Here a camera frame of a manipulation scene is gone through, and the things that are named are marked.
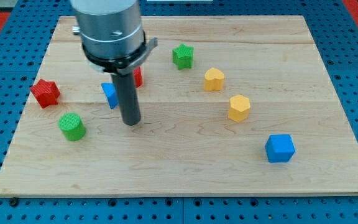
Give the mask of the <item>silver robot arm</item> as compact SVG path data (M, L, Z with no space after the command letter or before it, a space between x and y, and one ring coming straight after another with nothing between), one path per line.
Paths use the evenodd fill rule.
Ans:
M100 70L125 75L158 46L146 40L138 0L71 0L87 59Z

